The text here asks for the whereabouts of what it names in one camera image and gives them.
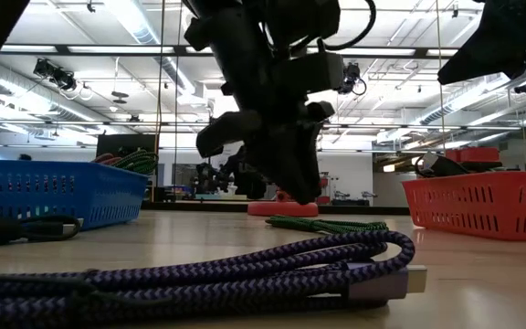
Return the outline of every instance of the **blue plastic basket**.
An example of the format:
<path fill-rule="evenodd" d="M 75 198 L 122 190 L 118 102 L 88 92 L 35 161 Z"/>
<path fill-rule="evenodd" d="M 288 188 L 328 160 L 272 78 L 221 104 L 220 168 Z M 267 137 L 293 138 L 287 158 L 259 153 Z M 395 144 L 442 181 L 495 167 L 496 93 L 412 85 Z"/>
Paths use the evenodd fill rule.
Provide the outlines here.
<path fill-rule="evenodd" d="M 82 229 L 136 219 L 147 176 L 103 164 L 0 161 L 0 217 L 66 214 Z"/>

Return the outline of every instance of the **red basket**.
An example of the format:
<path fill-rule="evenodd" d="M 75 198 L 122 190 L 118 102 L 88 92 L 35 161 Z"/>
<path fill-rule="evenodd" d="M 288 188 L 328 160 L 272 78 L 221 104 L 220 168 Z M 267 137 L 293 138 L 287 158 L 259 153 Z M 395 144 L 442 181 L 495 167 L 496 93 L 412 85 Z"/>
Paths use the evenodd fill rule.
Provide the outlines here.
<path fill-rule="evenodd" d="M 418 179 L 403 186 L 419 227 L 526 240 L 526 172 Z"/>

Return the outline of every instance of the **green braided cable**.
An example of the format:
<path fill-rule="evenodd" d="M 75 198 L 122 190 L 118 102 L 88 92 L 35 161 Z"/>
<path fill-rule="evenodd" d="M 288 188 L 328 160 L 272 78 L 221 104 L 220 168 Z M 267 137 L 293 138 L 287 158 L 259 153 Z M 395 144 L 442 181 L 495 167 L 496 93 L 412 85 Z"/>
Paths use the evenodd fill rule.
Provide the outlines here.
<path fill-rule="evenodd" d="M 123 157 L 112 164 L 115 168 L 121 168 L 134 173 L 148 175 L 155 171 L 159 157 L 155 153 L 139 150 Z"/>
<path fill-rule="evenodd" d="M 389 227 L 387 227 L 384 222 L 357 223 L 349 221 L 292 218 L 287 216 L 273 216 L 265 222 L 271 224 L 274 228 L 295 229 L 305 232 L 325 232 L 329 234 L 389 230 Z"/>

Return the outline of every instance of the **table surface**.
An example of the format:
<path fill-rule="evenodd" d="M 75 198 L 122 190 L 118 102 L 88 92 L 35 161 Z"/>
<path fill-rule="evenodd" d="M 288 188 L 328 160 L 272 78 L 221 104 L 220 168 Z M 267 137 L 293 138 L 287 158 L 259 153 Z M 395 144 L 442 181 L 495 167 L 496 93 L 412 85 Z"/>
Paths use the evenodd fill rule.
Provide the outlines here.
<path fill-rule="evenodd" d="M 371 311 L 216 318 L 140 328 L 526 328 L 526 242 L 504 242 L 414 228 L 409 217 L 322 216 L 385 221 L 412 237 L 415 265 L 428 269 L 425 293 Z M 0 247 L 0 272 L 140 268 L 214 260 L 313 233 L 270 228 L 238 213 L 143 211 L 128 225 L 83 232 L 71 241 Z M 397 247 L 383 257 L 394 256 Z"/>

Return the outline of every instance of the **red disc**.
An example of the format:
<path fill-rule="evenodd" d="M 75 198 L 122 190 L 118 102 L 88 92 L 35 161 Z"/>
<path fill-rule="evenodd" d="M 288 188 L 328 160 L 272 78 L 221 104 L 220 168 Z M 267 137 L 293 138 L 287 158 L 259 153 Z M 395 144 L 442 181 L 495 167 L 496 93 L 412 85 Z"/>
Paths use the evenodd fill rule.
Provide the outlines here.
<path fill-rule="evenodd" d="M 250 202 L 247 213 L 251 216 L 293 216 L 317 217 L 318 205 L 310 203 L 305 206 L 297 202 Z"/>

